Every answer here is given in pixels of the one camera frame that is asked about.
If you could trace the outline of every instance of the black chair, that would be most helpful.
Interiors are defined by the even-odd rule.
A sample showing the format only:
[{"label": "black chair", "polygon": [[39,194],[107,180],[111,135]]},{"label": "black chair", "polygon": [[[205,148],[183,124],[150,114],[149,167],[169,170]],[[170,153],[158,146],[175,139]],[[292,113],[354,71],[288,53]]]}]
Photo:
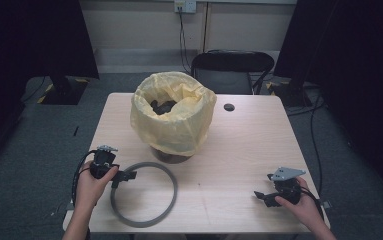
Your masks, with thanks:
[{"label": "black chair", "polygon": [[[191,75],[216,94],[259,95],[274,65],[262,52],[212,50],[193,59]],[[254,84],[250,73],[261,73]]]}]

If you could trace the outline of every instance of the wall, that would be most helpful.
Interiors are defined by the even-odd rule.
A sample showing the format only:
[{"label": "wall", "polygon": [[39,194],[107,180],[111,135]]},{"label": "wall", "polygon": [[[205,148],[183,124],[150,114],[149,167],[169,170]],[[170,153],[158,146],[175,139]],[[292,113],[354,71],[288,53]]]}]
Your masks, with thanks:
[{"label": "wall", "polygon": [[[179,49],[173,2],[82,1],[81,6],[94,48]],[[183,14],[187,48],[279,51],[293,10],[292,4],[198,2],[196,14]]]},{"label": "wall", "polygon": [[182,15],[187,54],[180,51],[172,0],[81,1],[99,72],[189,71],[193,57],[211,49],[263,51],[277,59],[294,0],[211,1]]}]

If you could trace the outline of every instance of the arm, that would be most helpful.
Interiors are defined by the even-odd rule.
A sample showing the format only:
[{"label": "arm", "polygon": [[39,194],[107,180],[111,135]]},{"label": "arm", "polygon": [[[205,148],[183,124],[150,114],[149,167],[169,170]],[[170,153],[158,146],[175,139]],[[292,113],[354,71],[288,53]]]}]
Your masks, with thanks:
[{"label": "arm", "polygon": [[[306,181],[297,177],[300,186],[309,189]],[[282,197],[275,197],[275,201],[288,209],[303,223],[314,235],[317,240],[335,240],[334,234],[329,230],[328,226],[319,215],[315,202],[306,194],[301,194],[300,201],[294,205]]]},{"label": "arm", "polygon": [[[91,162],[85,163],[81,171],[89,168],[90,164]],[[64,233],[63,240],[83,240],[86,238],[92,210],[98,199],[103,195],[107,183],[116,175],[117,171],[117,167],[112,167],[101,179],[95,179],[89,169],[81,173],[76,190],[75,210]]]}]

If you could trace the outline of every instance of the yellow plastic bag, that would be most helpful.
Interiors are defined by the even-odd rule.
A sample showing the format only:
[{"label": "yellow plastic bag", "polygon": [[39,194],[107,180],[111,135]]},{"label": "yellow plastic bag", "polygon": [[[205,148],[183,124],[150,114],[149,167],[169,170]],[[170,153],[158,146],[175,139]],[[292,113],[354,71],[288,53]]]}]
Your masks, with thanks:
[{"label": "yellow plastic bag", "polygon": [[[175,101],[162,115],[150,105]],[[181,72],[152,74],[132,97],[130,122],[141,140],[167,154],[192,156],[207,138],[216,95]]]}]

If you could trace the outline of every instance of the gray ring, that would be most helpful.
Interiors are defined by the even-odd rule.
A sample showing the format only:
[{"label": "gray ring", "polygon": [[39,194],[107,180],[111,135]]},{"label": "gray ring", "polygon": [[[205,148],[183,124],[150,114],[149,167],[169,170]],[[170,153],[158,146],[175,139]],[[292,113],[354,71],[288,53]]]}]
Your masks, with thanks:
[{"label": "gray ring", "polygon": [[173,205],[175,205],[175,202],[176,202],[176,197],[178,195],[178,182],[176,181],[175,176],[173,176],[172,172],[168,168],[166,168],[165,166],[163,166],[159,163],[155,163],[155,162],[137,163],[137,164],[134,164],[134,165],[128,167],[127,169],[125,169],[124,172],[125,173],[132,172],[134,170],[137,170],[137,169],[143,168],[143,167],[154,167],[154,168],[158,168],[158,169],[164,171],[172,180],[173,197],[172,197],[172,201],[170,202],[169,206],[166,208],[166,210],[160,216],[158,216],[152,220],[148,220],[148,221],[144,221],[144,222],[137,222],[137,221],[132,221],[132,220],[125,218],[119,212],[119,210],[117,209],[117,206],[116,206],[116,201],[115,201],[115,193],[116,193],[117,188],[112,188],[111,193],[110,193],[110,201],[111,201],[111,206],[113,208],[114,213],[116,214],[116,216],[119,218],[119,220],[121,222],[125,223],[126,225],[129,225],[131,227],[136,227],[136,228],[150,227],[150,226],[153,226],[153,225],[159,223],[161,220],[163,220],[167,216],[167,214],[172,210]]}]

